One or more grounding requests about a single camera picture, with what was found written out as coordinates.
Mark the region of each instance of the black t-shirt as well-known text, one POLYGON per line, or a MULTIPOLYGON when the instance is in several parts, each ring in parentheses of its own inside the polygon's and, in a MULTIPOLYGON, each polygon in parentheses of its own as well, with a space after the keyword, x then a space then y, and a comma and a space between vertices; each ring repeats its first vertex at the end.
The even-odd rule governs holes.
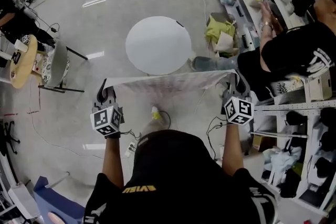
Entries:
POLYGON ((12 0, 0 0, 0 19, 2 19, 7 13, 15 13, 18 9, 12 0))
POLYGON ((122 189, 98 175, 84 223, 272 221, 274 197, 247 170, 226 175, 196 136, 152 134, 138 147, 132 178, 122 189))
POLYGON ((274 74, 316 78, 336 62, 336 36, 323 23, 308 24, 268 41, 261 55, 274 74))

